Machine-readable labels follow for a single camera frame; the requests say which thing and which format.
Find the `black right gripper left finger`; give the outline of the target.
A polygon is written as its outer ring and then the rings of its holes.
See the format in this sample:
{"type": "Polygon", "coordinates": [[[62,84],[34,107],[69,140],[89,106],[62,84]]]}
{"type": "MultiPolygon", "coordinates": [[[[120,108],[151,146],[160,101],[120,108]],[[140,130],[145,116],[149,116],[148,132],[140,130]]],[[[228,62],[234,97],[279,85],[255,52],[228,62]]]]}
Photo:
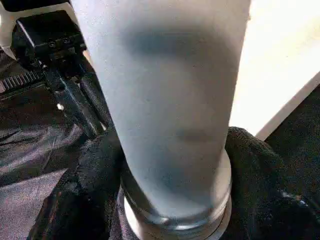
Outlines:
{"type": "Polygon", "coordinates": [[[110,237],[124,153],[106,130],[68,168],[44,199],[29,240],[107,240],[110,237]]]}

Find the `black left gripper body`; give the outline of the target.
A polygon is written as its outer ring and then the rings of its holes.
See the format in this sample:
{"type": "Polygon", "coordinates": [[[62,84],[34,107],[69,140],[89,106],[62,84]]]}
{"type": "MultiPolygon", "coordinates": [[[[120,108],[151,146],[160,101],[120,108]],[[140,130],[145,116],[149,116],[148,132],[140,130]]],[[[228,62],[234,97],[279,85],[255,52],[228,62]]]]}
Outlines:
{"type": "Polygon", "coordinates": [[[26,71],[0,80],[0,94],[9,96],[42,84],[56,96],[80,93],[78,81],[88,72],[86,45],[65,10],[20,17],[9,47],[26,71]]]}

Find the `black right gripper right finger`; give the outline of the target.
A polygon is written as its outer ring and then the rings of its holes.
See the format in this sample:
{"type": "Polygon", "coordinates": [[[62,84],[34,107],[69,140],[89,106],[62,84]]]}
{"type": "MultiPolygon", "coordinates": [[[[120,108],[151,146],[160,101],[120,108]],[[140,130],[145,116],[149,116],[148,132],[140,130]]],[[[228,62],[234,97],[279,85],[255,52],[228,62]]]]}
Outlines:
{"type": "Polygon", "coordinates": [[[239,127],[228,129],[232,210],[224,240],[318,240],[320,207],[286,178],[283,159],[239,127]]]}

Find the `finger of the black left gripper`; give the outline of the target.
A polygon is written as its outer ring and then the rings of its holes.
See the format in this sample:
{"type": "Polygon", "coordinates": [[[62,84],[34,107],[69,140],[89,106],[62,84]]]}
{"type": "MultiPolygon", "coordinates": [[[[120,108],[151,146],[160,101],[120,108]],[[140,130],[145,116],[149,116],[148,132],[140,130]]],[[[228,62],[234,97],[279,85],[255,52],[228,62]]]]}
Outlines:
{"type": "Polygon", "coordinates": [[[59,105],[58,109],[80,127],[88,138],[96,138],[103,133],[98,117],[74,80],[58,72],[49,72],[47,84],[59,105]]]}
{"type": "Polygon", "coordinates": [[[93,107],[100,122],[106,127],[113,126],[110,112],[96,74],[85,74],[80,79],[80,89],[93,107]]]}

